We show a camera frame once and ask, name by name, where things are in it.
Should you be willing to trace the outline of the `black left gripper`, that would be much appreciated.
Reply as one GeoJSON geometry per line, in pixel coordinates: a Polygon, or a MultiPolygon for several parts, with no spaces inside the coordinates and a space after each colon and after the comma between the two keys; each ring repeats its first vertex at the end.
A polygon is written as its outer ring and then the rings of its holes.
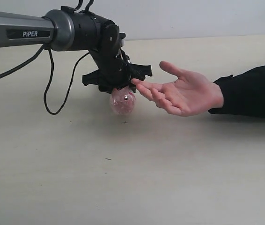
{"type": "Polygon", "coordinates": [[[144,81],[146,76],[153,76],[151,65],[128,64],[123,58],[121,35],[115,24],[103,28],[99,44],[89,52],[98,70],[82,76],[84,86],[92,84],[100,89],[122,89],[128,85],[130,78],[144,81]]]}

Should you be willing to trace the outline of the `black sleeved forearm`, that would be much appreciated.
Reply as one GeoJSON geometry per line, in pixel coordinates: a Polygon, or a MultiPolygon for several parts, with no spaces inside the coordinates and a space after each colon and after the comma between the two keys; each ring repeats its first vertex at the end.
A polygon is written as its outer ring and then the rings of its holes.
{"type": "Polygon", "coordinates": [[[265,119],[265,65],[240,75],[224,76],[214,81],[223,94],[223,106],[210,114],[249,116],[265,119]]]}

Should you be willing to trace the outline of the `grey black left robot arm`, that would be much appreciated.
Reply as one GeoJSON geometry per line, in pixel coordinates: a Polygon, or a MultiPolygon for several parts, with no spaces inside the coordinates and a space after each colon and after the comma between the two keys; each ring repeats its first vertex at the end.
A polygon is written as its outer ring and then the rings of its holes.
{"type": "Polygon", "coordinates": [[[151,66],[130,62],[122,50],[124,38],[112,20],[71,7],[51,10],[43,17],[0,12],[0,48],[42,44],[57,52],[87,50],[98,69],[84,75],[82,83],[97,85],[102,92],[152,75],[151,66]]]}

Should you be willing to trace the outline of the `open bare human hand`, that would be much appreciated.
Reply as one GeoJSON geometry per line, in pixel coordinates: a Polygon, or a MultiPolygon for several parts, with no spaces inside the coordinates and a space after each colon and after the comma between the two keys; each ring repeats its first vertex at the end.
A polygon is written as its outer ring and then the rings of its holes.
{"type": "Polygon", "coordinates": [[[219,85],[204,75],[181,69],[174,64],[161,61],[160,68],[177,77],[168,83],[154,83],[132,79],[139,93],[168,114],[189,117],[224,105],[224,96],[219,85]]]}

